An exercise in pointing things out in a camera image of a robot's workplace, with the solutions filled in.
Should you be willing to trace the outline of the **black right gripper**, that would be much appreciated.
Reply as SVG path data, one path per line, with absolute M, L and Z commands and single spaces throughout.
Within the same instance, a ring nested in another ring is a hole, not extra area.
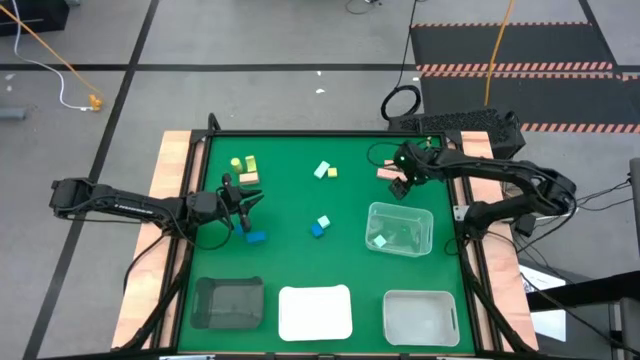
M 435 178 L 432 170 L 434 158 L 434 148 L 422 148 L 411 141 L 399 145 L 396 150 L 396 167 L 404 173 L 407 181 L 398 178 L 391 182 L 389 190 L 397 200 L 402 200 L 408 194 L 410 182 L 426 182 Z

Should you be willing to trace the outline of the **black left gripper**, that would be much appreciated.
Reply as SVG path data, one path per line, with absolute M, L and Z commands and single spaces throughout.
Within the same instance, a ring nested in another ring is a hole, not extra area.
M 222 185 L 214 192 L 204 193 L 204 212 L 199 216 L 199 224 L 204 225 L 221 219 L 231 224 L 231 216 L 237 215 L 243 231 L 248 232 L 250 230 L 249 208 L 264 198 L 261 195 L 262 190 L 245 189 L 234 185 L 229 173 L 222 175 L 221 182 Z

